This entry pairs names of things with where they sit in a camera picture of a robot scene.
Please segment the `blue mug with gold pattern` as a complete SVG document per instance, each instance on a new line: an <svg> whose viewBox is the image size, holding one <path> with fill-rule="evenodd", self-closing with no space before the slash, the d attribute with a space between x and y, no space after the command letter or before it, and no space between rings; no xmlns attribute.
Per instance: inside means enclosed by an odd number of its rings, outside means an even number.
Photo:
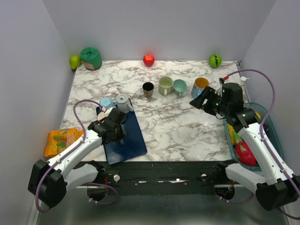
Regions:
<svg viewBox="0 0 300 225"><path fill-rule="evenodd" d="M192 98L197 98L207 86L209 86L209 81L206 78L196 78L191 90Z"/></svg>

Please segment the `brown striped mug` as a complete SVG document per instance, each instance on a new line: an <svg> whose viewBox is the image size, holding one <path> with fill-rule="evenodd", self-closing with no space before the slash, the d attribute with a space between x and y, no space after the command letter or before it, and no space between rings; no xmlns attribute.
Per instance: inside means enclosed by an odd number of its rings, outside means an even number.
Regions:
<svg viewBox="0 0 300 225"><path fill-rule="evenodd" d="M142 90L146 98L151 98L154 91L154 84L151 82L145 82L142 85Z"/></svg>

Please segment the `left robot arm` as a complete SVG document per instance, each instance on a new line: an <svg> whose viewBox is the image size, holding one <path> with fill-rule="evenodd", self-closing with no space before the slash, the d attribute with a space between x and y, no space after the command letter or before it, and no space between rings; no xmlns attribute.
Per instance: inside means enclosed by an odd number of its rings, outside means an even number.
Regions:
<svg viewBox="0 0 300 225"><path fill-rule="evenodd" d="M35 196L40 212L43 212L40 202L51 209L62 201L67 191L86 183L99 185L105 181L105 169L100 163L92 160L80 168L76 166L99 146L123 139L122 125L127 118L126 113L113 108L104 119L90 123L83 135L59 155L48 161L40 159L33 165L28 190Z"/></svg>

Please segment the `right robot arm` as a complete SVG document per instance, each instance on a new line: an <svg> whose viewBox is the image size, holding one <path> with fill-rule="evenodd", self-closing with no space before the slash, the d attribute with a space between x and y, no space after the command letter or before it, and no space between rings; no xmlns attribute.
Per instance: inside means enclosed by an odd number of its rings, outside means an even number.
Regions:
<svg viewBox="0 0 300 225"><path fill-rule="evenodd" d="M216 171L218 182L236 181L255 194L265 210L273 210L298 200L300 178L287 166L264 134L263 122L255 111L244 107L243 90L237 83L225 83L221 94L207 86L190 105L210 115L220 114L241 136L258 162L258 175L233 160Z"/></svg>

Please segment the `pale green mug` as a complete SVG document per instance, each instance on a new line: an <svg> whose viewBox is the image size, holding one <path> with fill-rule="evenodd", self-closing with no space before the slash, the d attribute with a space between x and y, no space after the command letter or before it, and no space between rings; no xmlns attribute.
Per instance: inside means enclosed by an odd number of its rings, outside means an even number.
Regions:
<svg viewBox="0 0 300 225"><path fill-rule="evenodd" d="M163 76L158 81L158 92L166 97L171 94L173 90L173 80L168 76Z"/></svg>

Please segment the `teal mug with bird picture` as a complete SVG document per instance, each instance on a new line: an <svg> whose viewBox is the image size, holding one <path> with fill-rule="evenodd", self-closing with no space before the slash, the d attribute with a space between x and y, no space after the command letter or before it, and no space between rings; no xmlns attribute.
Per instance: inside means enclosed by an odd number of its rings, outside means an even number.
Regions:
<svg viewBox="0 0 300 225"><path fill-rule="evenodd" d="M187 90L187 84L182 79L177 79L173 82L173 89L179 97Z"/></svg>

